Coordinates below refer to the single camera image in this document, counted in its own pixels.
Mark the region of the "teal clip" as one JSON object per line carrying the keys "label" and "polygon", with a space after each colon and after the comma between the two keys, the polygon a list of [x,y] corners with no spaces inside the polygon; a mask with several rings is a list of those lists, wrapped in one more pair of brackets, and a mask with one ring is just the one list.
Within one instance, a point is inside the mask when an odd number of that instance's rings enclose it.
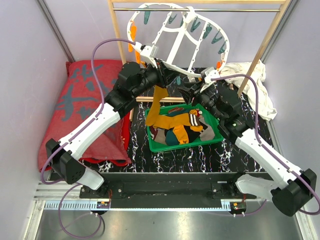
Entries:
{"label": "teal clip", "polygon": [[180,76],[177,76],[174,81],[175,81],[177,86],[180,86],[182,84],[182,80],[181,80]]}

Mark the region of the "mustard striped sock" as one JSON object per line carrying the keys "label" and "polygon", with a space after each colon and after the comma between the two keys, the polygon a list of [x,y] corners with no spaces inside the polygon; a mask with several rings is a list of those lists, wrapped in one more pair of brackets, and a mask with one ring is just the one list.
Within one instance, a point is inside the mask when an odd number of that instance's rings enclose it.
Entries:
{"label": "mustard striped sock", "polygon": [[189,113],[182,113],[176,116],[159,115],[152,126],[165,130],[172,129],[180,145],[190,143],[185,126],[191,127],[196,132],[200,132],[203,129],[199,118]]}
{"label": "mustard striped sock", "polygon": [[168,96],[169,94],[166,88],[155,87],[152,105],[145,120],[147,126],[152,126],[156,122],[161,108],[160,101]]}

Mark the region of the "white oval clip hanger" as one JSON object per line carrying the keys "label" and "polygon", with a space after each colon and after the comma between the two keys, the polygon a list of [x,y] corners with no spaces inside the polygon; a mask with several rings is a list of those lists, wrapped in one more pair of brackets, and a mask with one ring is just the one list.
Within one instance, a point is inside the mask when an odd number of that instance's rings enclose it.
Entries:
{"label": "white oval clip hanger", "polygon": [[[175,4],[175,3],[144,3],[140,5],[138,8],[148,8],[148,9],[182,9],[183,7]],[[163,33],[176,33],[177,36],[175,41],[170,49],[167,60],[164,60],[164,64],[171,70],[175,70],[179,73],[187,75],[189,79],[199,78],[200,75],[194,73],[192,70],[193,65],[196,61],[197,54],[200,50],[200,45],[205,40],[209,33],[216,29],[217,33],[212,39],[211,43],[216,44],[219,41],[223,40],[223,44],[219,48],[217,54],[220,55],[220,61],[216,64],[216,69],[220,73],[221,70],[225,67],[229,50],[230,50],[230,41],[225,33],[225,31],[213,20],[210,20],[207,17],[204,17],[195,11],[193,11],[192,6],[187,6],[187,9],[191,11],[169,11],[166,19],[162,23],[160,30],[157,32],[155,39],[153,40],[152,45],[157,46],[157,43]],[[135,18],[140,14],[141,11],[135,11],[129,22],[127,23],[127,37],[128,40],[134,42],[136,39],[136,29],[135,29]],[[144,15],[144,22],[149,21],[149,15],[151,11],[146,11]],[[189,66],[187,70],[184,70],[173,64],[173,61],[178,53],[178,50],[181,48],[181,44],[184,38],[187,38],[193,45],[193,55],[190,60]],[[140,54],[137,58],[138,61],[141,61]]]}

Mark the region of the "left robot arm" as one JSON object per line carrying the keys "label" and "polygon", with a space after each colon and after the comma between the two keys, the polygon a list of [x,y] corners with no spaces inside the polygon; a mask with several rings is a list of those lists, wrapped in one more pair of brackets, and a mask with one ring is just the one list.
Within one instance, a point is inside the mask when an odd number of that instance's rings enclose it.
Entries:
{"label": "left robot arm", "polygon": [[83,123],[59,141],[49,139],[45,144],[50,166],[67,184],[80,184],[90,188],[97,198],[108,193],[104,178],[86,167],[79,159],[86,149],[108,128],[119,122],[137,105],[136,98],[156,86],[165,89],[179,75],[178,71],[157,59],[155,65],[140,67],[127,62],[118,73],[113,89],[104,96],[102,103]]}

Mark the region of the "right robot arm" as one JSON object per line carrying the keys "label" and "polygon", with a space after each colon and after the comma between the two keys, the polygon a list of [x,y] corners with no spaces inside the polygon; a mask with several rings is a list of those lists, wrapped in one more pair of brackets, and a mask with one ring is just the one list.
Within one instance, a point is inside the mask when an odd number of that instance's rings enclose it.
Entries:
{"label": "right robot arm", "polygon": [[228,195],[239,198],[249,194],[271,201],[286,216],[293,216],[316,194],[317,175],[311,169],[302,170],[284,158],[258,133],[258,119],[243,116],[242,102],[229,88],[216,91],[214,86],[202,90],[201,83],[180,87],[187,104],[199,104],[218,119],[220,134],[252,157],[271,177],[270,180],[240,173],[227,185]]}

